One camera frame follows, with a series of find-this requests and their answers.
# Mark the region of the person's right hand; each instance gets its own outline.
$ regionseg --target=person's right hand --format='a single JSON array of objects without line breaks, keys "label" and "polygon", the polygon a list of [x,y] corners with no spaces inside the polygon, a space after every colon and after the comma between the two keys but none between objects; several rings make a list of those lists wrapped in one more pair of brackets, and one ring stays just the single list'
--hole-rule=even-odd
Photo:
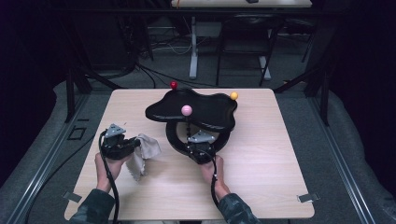
[{"label": "person's right hand", "polygon": [[[216,166],[217,166],[217,181],[215,183],[215,193],[220,201],[225,195],[230,193],[229,188],[224,182],[224,159],[217,155],[216,156]],[[208,162],[206,164],[200,165],[202,177],[208,184],[212,183],[213,172],[215,171],[215,166],[213,162]]]}]

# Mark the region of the gray cloth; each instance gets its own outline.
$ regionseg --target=gray cloth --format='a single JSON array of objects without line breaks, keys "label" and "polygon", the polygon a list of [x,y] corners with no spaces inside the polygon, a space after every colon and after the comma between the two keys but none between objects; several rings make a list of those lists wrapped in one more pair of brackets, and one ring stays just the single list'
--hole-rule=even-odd
[{"label": "gray cloth", "polygon": [[125,162],[134,180],[139,181],[142,175],[147,175],[145,170],[145,160],[161,153],[160,145],[154,138],[150,138],[142,133],[137,137],[140,140],[140,147],[134,150],[132,158]]}]

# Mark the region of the red ball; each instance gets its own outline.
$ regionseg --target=red ball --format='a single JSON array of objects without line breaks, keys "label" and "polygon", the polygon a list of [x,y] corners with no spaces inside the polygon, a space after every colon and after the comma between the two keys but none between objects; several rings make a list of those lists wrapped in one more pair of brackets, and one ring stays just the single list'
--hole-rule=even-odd
[{"label": "red ball", "polygon": [[177,82],[176,81],[171,81],[171,88],[172,88],[172,90],[175,90],[177,88]]}]

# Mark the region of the light wood table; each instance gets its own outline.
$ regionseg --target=light wood table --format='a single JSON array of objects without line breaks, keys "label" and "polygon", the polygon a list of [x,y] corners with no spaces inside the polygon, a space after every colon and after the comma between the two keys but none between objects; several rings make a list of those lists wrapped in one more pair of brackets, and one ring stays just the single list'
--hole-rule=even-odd
[{"label": "light wood table", "polygon": [[[127,138],[144,133],[157,139],[162,149],[160,155],[147,160],[148,175],[139,182],[134,181],[125,165],[122,167],[116,180],[120,220],[222,219],[198,165],[170,146],[165,123],[145,116],[146,108],[161,100],[167,91],[113,91],[75,187],[74,192],[82,196],[79,203],[96,185],[93,159],[99,151],[99,134],[115,123],[126,130]],[[274,93],[267,89],[196,91],[239,94],[234,112],[236,125],[229,142],[218,153],[225,160],[225,180],[231,191],[247,202],[258,218],[312,217],[312,203],[297,200],[297,195],[308,192]],[[79,203],[69,202],[66,219],[77,211]]]},{"label": "light wood table", "polygon": [[310,0],[172,0],[173,7],[311,7]]}]

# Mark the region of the pink ball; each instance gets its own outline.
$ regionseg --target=pink ball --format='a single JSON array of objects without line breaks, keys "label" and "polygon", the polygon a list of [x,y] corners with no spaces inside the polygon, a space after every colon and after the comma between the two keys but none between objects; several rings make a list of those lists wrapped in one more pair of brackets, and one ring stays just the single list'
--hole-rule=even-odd
[{"label": "pink ball", "polygon": [[191,106],[189,106],[189,105],[183,105],[183,107],[181,107],[181,113],[184,115],[184,116],[189,116],[189,115],[191,115],[191,113],[192,113],[192,108],[191,108]]}]

